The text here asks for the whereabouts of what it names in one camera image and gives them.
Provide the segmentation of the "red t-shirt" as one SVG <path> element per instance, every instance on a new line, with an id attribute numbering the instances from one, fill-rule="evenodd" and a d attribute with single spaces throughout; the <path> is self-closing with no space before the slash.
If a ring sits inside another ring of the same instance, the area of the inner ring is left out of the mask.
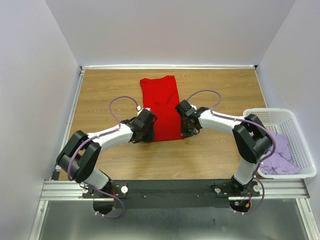
<path id="1" fill-rule="evenodd" d="M 181 118 L 175 107 L 180 103 L 176 79 L 173 75 L 140 80 L 143 106 L 156 115 L 154 140 L 182 140 Z"/>

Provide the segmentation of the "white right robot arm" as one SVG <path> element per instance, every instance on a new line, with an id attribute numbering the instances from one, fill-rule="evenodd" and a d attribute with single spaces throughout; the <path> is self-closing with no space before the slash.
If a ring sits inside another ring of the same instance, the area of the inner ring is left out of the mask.
<path id="1" fill-rule="evenodd" d="M 241 159 L 231 177 L 230 191 L 236 196 L 247 192 L 260 164 L 273 154 L 270 149 L 276 148 L 275 138 L 260 119 L 254 114 L 238 117 L 221 114 L 207 107 L 196 109 L 192 105 L 176 106 L 175 110 L 181 119 L 183 137 L 197 135 L 201 129 L 214 129 L 234 137 Z"/>

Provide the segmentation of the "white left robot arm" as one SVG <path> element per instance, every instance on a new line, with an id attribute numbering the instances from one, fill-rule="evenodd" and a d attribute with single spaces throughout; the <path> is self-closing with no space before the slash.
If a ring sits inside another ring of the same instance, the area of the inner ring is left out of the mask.
<path id="1" fill-rule="evenodd" d="M 94 132 L 76 131 L 59 153 L 56 164 L 71 181 L 93 186 L 101 198 L 111 192 L 111 179 L 96 168 L 100 153 L 124 143 L 149 142 L 154 138 L 153 123 L 135 124 L 124 120 L 120 125 Z"/>

